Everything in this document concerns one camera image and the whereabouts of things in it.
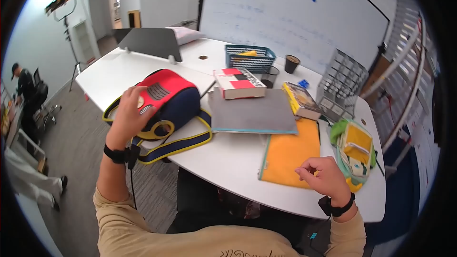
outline light stand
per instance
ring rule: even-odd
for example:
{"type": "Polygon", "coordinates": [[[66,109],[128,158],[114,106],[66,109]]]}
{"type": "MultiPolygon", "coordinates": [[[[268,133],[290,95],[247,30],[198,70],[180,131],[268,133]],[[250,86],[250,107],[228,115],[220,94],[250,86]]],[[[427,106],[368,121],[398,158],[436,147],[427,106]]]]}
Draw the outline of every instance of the light stand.
{"type": "Polygon", "coordinates": [[[76,61],[76,64],[75,64],[75,67],[73,69],[73,75],[71,76],[71,83],[70,83],[70,89],[69,89],[69,92],[71,92],[71,87],[73,85],[73,80],[75,79],[75,71],[78,70],[78,74],[81,73],[81,69],[79,67],[79,64],[80,62],[78,61],[77,57],[76,57],[76,53],[75,53],[75,49],[73,48],[73,43],[71,42],[71,36],[70,36],[70,31],[68,30],[68,21],[67,21],[67,17],[72,14],[76,9],[76,0],[75,0],[75,5],[73,6],[73,10],[64,15],[61,19],[57,19],[57,15],[55,13],[55,11],[53,12],[54,13],[54,19],[57,21],[57,22],[60,22],[60,21],[64,21],[64,26],[65,26],[65,31],[64,31],[64,35],[66,36],[65,37],[65,40],[70,42],[70,47],[71,47],[71,51],[73,53],[73,57],[75,57],[75,61],[76,61]]]}

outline doorway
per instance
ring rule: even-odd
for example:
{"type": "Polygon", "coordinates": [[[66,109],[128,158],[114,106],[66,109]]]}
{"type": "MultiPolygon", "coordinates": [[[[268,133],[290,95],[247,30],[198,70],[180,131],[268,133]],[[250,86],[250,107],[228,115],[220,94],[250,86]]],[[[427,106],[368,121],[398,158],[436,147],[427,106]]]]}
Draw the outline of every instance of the doorway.
{"type": "Polygon", "coordinates": [[[113,29],[122,29],[121,0],[109,0],[109,6],[113,29]]]}

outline hand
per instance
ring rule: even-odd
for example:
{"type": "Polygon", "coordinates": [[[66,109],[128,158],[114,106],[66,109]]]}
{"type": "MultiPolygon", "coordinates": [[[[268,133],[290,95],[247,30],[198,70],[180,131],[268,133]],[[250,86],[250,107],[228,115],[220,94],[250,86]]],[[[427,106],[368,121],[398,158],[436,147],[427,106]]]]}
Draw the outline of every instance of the hand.
{"type": "Polygon", "coordinates": [[[351,199],[349,185],[333,157],[308,158],[295,172],[313,190],[331,197],[333,207],[343,207],[351,199]]]}
{"type": "Polygon", "coordinates": [[[131,87],[124,91],[116,117],[106,135],[106,145],[111,150],[124,150],[125,144],[146,126],[157,108],[151,107],[143,114],[138,111],[138,97],[147,87],[131,87]]]}

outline shoe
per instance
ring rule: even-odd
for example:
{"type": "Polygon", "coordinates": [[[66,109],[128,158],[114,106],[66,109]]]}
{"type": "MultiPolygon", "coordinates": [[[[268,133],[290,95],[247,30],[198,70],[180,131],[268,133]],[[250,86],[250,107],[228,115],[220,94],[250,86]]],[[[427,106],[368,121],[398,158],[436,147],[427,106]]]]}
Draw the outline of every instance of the shoe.
{"type": "Polygon", "coordinates": [[[67,189],[68,178],[67,176],[61,176],[60,180],[62,181],[62,193],[60,195],[63,195],[67,189]]]}
{"type": "Polygon", "coordinates": [[[53,196],[53,202],[54,202],[54,205],[53,205],[54,210],[57,212],[60,212],[59,204],[56,202],[56,199],[54,198],[54,196],[53,196]]]}

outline blue magnet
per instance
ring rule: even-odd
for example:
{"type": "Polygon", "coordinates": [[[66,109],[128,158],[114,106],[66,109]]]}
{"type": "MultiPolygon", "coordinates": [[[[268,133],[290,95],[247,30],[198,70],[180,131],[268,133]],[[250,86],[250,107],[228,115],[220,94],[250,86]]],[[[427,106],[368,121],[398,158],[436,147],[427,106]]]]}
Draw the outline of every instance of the blue magnet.
{"type": "Polygon", "coordinates": [[[303,87],[304,89],[307,89],[309,86],[309,83],[306,80],[301,80],[298,82],[298,84],[303,87]]]}

